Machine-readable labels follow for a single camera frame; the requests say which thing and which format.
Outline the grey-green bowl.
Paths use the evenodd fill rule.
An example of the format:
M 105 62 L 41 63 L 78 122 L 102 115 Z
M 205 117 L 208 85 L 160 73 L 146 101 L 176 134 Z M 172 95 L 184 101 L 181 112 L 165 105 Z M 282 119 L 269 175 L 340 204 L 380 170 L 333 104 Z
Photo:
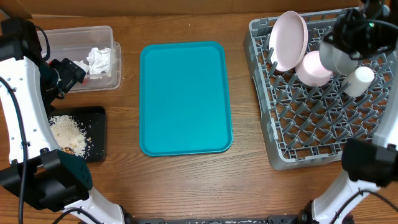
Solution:
M 322 65 L 332 72 L 340 75 L 349 75 L 358 66 L 357 60 L 351 60 L 349 55 L 332 44 L 328 43 L 331 40 L 331 31 L 327 31 L 320 41 L 319 54 Z

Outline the white napkin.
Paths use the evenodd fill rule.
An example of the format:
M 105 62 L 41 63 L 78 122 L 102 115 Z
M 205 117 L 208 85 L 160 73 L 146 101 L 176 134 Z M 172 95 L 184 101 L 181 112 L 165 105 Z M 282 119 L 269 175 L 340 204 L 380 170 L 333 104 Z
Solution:
M 111 49 L 107 47 L 102 50 L 97 47 L 92 48 L 86 61 L 87 63 L 83 60 L 75 60 L 73 63 L 82 68 L 89 76 L 89 79 L 102 79 L 102 76 L 110 71 Z

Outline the white paper cup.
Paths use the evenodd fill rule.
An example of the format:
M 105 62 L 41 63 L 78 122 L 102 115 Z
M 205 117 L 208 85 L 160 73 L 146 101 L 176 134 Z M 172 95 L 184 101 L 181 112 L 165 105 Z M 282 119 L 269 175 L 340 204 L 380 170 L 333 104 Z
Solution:
M 344 90 L 348 96 L 361 96 L 373 82 L 375 74 L 369 67 L 358 67 L 355 71 L 349 74 L 342 82 L 342 86 L 349 83 L 349 86 Z

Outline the pile of white rice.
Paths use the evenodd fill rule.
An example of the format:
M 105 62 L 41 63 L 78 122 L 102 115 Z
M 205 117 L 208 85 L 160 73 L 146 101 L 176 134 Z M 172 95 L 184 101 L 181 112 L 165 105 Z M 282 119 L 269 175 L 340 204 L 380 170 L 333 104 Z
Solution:
M 61 149 L 69 147 L 74 150 L 74 155 L 84 159 L 90 155 L 91 138 L 83 127 L 83 123 L 70 115 L 53 116 L 49 123 Z

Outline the small pink-white bowl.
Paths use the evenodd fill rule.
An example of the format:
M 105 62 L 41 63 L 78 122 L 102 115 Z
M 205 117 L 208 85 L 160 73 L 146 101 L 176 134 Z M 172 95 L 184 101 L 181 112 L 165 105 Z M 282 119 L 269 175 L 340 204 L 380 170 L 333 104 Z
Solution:
M 329 82 L 333 74 L 322 65 L 318 50 L 307 53 L 295 71 L 298 79 L 308 86 L 323 86 Z

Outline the large white plate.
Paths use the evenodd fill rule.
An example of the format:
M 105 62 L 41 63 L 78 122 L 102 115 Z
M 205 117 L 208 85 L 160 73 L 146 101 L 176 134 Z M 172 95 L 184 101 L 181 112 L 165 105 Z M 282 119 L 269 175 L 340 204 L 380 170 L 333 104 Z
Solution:
M 277 62 L 276 70 L 286 72 L 302 60 L 308 43 L 308 28 L 302 16 L 295 11 L 283 13 L 275 22 L 269 41 L 274 49 L 271 62 Z

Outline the brown walnut food scrap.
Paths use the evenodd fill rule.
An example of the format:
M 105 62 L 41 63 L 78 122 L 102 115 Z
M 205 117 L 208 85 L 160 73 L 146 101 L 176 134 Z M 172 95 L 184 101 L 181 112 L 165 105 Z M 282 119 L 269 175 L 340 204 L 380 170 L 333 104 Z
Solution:
M 74 153 L 75 153 L 74 150 L 71 149 L 71 148 L 69 148 L 69 147 L 64 147 L 64 148 L 62 149 L 62 151 L 63 151 L 63 152 L 66 152 L 66 153 L 69 153 L 69 154 L 74 154 Z

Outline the grey dishwasher rack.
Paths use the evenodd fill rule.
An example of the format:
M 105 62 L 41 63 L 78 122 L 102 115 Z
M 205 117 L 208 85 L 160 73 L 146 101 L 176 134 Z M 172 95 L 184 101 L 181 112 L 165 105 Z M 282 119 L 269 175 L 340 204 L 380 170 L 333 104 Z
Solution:
M 360 61 L 374 81 L 359 97 L 344 94 L 343 76 L 321 87 L 301 83 L 293 70 L 278 72 L 271 60 L 270 34 L 275 17 L 252 20 L 244 40 L 248 70 L 261 112 L 269 164 L 276 170 L 319 166 L 341 159 L 349 138 L 368 141 L 379 126 L 392 91 L 397 54 Z

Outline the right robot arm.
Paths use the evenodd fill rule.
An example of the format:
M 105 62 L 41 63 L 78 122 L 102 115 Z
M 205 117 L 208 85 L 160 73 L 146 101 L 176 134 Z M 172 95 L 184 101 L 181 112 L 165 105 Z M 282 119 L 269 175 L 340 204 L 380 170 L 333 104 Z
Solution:
M 348 9 L 321 40 L 352 60 L 371 59 L 397 51 L 397 0 L 383 13 L 384 1 L 363 1 L 363 8 Z M 397 77 L 391 79 L 388 102 L 372 141 L 349 138 L 343 150 L 342 172 L 318 198 L 310 201 L 296 223 L 353 223 L 349 212 L 368 195 L 397 181 Z

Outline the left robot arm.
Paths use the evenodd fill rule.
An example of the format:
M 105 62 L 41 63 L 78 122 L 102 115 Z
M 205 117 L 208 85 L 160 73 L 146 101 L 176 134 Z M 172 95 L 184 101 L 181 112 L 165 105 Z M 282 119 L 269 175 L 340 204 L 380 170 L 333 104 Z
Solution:
M 1 104 L 10 146 L 1 185 L 20 207 L 71 214 L 85 223 L 133 223 L 130 213 L 94 188 L 86 162 L 63 151 L 50 129 L 53 100 L 82 82 L 84 69 L 42 55 L 42 29 L 31 21 L 6 19 L 1 30 Z

